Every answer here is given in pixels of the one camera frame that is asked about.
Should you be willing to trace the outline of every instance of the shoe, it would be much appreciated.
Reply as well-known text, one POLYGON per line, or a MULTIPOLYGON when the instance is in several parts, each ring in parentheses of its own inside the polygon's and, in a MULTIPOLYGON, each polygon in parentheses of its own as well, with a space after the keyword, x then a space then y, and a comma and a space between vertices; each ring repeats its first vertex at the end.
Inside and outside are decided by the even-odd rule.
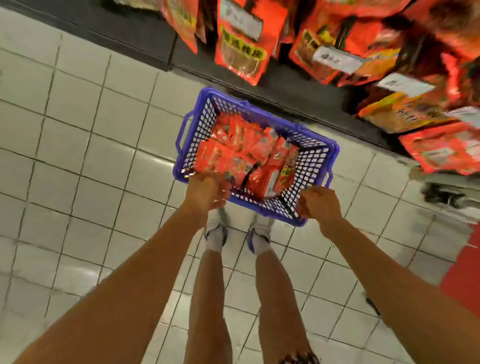
POLYGON ((205 225, 204 236, 208 240, 208 235, 215 229, 222 229, 222 246, 227 242, 228 236, 228 216, 223 207, 208 212, 208 220, 205 225))
POLYGON ((270 231, 272 230, 274 221, 274 218, 267 218, 260 214, 255 214, 247 234, 248 248, 252 253, 255 253, 255 248, 253 247, 253 235, 256 234, 261 236, 270 243, 270 231))

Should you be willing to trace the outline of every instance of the bare leg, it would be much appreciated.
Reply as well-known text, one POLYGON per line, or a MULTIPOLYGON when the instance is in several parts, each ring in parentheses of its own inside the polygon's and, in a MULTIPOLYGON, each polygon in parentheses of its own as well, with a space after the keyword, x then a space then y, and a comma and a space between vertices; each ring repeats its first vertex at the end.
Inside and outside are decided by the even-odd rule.
POLYGON ((277 255, 268 250, 257 257, 255 265, 264 364, 278 364, 289 354, 310 352, 292 283, 277 255))
POLYGON ((184 364, 231 364, 232 344, 223 319, 222 256, 205 250, 193 287, 184 364))

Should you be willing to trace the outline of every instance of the person's left hand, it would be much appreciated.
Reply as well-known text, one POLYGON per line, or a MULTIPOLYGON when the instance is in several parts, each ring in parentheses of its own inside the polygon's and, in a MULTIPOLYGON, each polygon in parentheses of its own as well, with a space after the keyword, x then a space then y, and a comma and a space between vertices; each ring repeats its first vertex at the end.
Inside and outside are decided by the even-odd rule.
POLYGON ((181 208, 206 224, 208 211, 225 206, 232 184, 218 173, 197 173, 190 177, 181 208))

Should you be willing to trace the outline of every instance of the person's left arm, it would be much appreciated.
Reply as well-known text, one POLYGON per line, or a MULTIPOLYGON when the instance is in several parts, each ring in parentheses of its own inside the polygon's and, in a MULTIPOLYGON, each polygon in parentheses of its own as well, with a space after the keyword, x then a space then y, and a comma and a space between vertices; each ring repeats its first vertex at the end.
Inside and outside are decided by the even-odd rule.
POLYGON ((17 364, 140 363, 194 234, 231 186, 195 175, 185 201, 136 253, 55 322, 17 364))

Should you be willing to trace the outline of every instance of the hand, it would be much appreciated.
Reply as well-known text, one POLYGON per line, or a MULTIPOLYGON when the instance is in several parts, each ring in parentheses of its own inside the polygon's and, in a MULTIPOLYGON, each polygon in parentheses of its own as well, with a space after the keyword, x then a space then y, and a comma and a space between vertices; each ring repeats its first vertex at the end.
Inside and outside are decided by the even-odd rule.
POLYGON ((335 191, 322 186, 311 186, 300 192, 297 212, 303 218, 317 220, 322 233, 343 220, 335 191))
POLYGON ((190 177, 181 209, 197 215, 204 225, 208 211, 225 206, 230 188, 231 183, 218 173, 197 173, 190 177))

